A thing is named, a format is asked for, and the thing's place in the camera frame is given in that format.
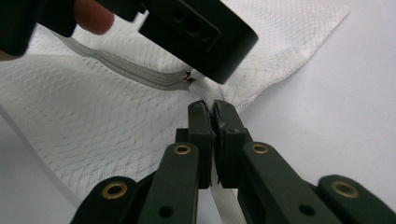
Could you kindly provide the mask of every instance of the zipper teeth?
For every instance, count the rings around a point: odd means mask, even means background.
[[[190,70],[176,72],[173,74],[155,72],[135,63],[128,62],[121,57],[106,51],[87,48],[72,37],[64,37],[55,33],[53,34],[75,53],[83,57],[94,58],[114,72],[142,85],[163,91],[189,89],[189,83],[183,81],[183,77],[185,77],[186,73]]]

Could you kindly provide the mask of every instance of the white fabric bag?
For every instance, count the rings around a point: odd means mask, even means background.
[[[116,19],[104,36],[77,29],[73,39],[37,26],[28,54],[0,63],[0,105],[71,202],[113,175],[154,172],[176,128],[187,126],[190,103],[220,99],[242,111],[302,66],[348,13],[320,0],[224,3],[260,38],[224,85],[140,35],[143,16]]]

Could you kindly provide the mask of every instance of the screw hole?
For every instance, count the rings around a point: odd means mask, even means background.
[[[312,217],[315,215],[315,209],[307,204],[301,204],[299,206],[300,212],[306,216]]]
[[[177,9],[177,10],[174,11],[173,18],[174,18],[175,22],[177,22],[177,23],[183,22],[184,21],[184,17],[185,17],[185,15],[184,15],[184,12],[182,10]]]
[[[106,199],[118,199],[126,193],[128,187],[124,182],[115,181],[106,185],[102,190],[102,196]]]
[[[203,31],[201,33],[201,41],[204,43],[209,43],[210,41],[212,41],[212,34],[210,34],[209,32]]]
[[[359,192],[358,190],[344,181],[333,181],[332,182],[332,189],[337,192],[338,194],[347,197],[347,198],[358,198]]]
[[[109,194],[116,194],[116,193],[120,193],[121,190],[122,190],[122,187],[120,187],[120,186],[113,186],[113,187],[111,187],[110,189],[108,189],[107,192],[108,192]]]
[[[184,25],[184,29],[190,35],[197,36],[198,34],[201,33],[202,24],[194,17],[186,18],[186,20],[184,20],[183,25]]]
[[[174,214],[174,210],[171,206],[163,206],[158,211],[158,214],[160,215],[160,217],[169,218]]]
[[[178,155],[185,155],[191,152],[191,148],[185,145],[175,147],[174,152]]]
[[[263,146],[263,145],[254,145],[252,147],[252,149],[254,152],[259,153],[259,154],[265,154],[269,151],[268,147]]]

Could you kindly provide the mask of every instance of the brass screw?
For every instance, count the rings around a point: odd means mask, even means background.
[[[265,153],[268,153],[268,152],[269,152],[268,147],[266,147],[266,146],[264,146],[264,145],[259,145],[259,144],[253,145],[253,146],[251,147],[251,149],[252,149],[254,152],[258,153],[258,154],[265,154]]]
[[[128,187],[122,181],[114,181],[105,186],[102,190],[102,196],[106,199],[118,199],[126,193]]]
[[[332,189],[339,195],[347,198],[359,198],[359,191],[345,181],[336,180],[332,182]]]
[[[186,155],[191,152],[191,148],[186,145],[179,145],[175,147],[174,152],[178,155]]]

